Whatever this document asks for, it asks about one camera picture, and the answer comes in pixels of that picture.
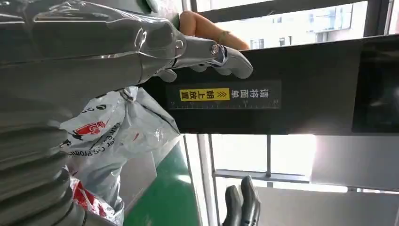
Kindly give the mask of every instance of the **window frame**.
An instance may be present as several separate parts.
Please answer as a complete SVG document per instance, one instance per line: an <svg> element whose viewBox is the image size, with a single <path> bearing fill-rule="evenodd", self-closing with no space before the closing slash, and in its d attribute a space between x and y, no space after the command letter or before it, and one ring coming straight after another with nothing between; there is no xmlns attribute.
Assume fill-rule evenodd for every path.
<svg viewBox="0 0 399 226"><path fill-rule="evenodd" d="M190 0L192 11L199 13L214 23L251 19L282 13L291 13L316 8L326 8L362 2L361 0L271 0L259 3L234 6L198 12L197 0ZM367 0L364 37L384 35L390 0Z"/></svg>

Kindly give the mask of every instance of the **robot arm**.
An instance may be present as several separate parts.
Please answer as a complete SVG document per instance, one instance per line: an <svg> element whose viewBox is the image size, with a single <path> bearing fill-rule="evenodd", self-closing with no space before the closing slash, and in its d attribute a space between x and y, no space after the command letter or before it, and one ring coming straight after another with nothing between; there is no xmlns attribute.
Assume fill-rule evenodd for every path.
<svg viewBox="0 0 399 226"><path fill-rule="evenodd" d="M174 68L246 78L248 60L212 40L182 35L168 20L80 0L0 5L0 87L4 96L78 113L87 100Z"/></svg>

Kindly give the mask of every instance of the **glass window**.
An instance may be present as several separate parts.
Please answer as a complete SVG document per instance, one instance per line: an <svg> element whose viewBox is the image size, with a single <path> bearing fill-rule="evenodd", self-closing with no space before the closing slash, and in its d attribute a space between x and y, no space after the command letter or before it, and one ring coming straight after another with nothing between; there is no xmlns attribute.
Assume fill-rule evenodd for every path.
<svg viewBox="0 0 399 226"><path fill-rule="evenodd" d="M263 1L270 1L270 0L197 0L197 8L199 12L203 12L203 11L210 11L213 9L248 5Z"/></svg>
<svg viewBox="0 0 399 226"><path fill-rule="evenodd" d="M213 134L215 168L220 170L266 171L266 135Z"/></svg>
<svg viewBox="0 0 399 226"><path fill-rule="evenodd" d="M394 1L392 6L391 23L389 26L389 34L399 33L399 1Z"/></svg>
<svg viewBox="0 0 399 226"><path fill-rule="evenodd" d="M315 135L272 135L271 172L310 176L315 152Z"/></svg>
<svg viewBox="0 0 399 226"><path fill-rule="evenodd" d="M249 46L264 40L265 48L363 37L367 2L217 23Z"/></svg>

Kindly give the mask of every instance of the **black panel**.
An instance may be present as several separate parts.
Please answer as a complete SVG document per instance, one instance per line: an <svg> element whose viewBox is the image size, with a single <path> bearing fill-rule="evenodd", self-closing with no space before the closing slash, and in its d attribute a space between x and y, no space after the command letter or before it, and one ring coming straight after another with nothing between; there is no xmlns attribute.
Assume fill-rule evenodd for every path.
<svg viewBox="0 0 399 226"><path fill-rule="evenodd" d="M254 67L254 73L245 81L281 81L280 109L170 110L165 91L165 86L170 84L153 79L144 88L171 113L182 133L348 135L353 134L353 111L363 46L370 48L369 43L397 43L398 40L398 36L374 37L244 51ZM381 66L385 67L376 65L374 70L381 70ZM364 71L367 70L367 67L362 67L360 77L366 76ZM214 69L196 73L184 68L176 72L178 79L172 83L174 85L244 81L233 76L221 76ZM361 116L365 110L361 106L356 109L359 110L356 110L354 120L355 132L374 132L366 129L373 124L363 124L364 117Z"/></svg>
<svg viewBox="0 0 399 226"><path fill-rule="evenodd" d="M365 43L353 122L355 132L399 132L399 42Z"/></svg>

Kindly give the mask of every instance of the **white wall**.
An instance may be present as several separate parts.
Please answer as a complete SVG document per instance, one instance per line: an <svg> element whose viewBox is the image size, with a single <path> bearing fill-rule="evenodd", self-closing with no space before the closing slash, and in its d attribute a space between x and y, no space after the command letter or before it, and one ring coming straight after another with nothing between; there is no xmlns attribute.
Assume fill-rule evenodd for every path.
<svg viewBox="0 0 399 226"><path fill-rule="evenodd" d="M311 181L399 188L399 137L317 136Z"/></svg>
<svg viewBox="0 0 399 226"><path fill-rule="evenodd" d="M397 226L399 196L258 188L258 226Z"/></svg>

